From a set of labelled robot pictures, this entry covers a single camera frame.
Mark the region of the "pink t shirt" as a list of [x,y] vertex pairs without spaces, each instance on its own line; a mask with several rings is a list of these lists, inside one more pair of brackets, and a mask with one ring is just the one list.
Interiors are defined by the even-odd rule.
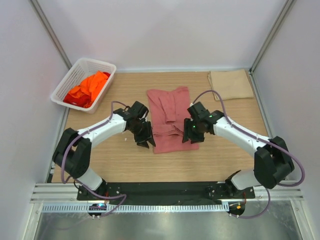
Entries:
[[146,91],[151,114],[154,154],[198,150],[199,145],[189,140],[183,143],[184,120],[190,117],[188,87],[180,86],[172,91],[149,89]]

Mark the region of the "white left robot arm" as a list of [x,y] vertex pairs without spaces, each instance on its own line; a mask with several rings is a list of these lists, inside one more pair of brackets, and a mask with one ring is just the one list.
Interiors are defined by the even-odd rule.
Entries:
[[156,146],[148,109],[119,108],[89,128],[66,129],[52,156],[53,162],[79,182],[95,200],[107,199],[107,183],[90,168],[91,151],[108,138],[130,131],[135,143],[144,148]]

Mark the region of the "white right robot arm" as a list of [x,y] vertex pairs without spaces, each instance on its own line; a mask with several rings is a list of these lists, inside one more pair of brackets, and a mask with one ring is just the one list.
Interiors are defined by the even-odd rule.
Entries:
[[253,158],[253,169],[238,170],[225,180],[225,192],[231,198],[237,198],[251,187],[273,189],[295,169],[281,137],[268,138],[242,128],[219,110],[184,119],[183,142],[201,143],[206,133],[236,144]]

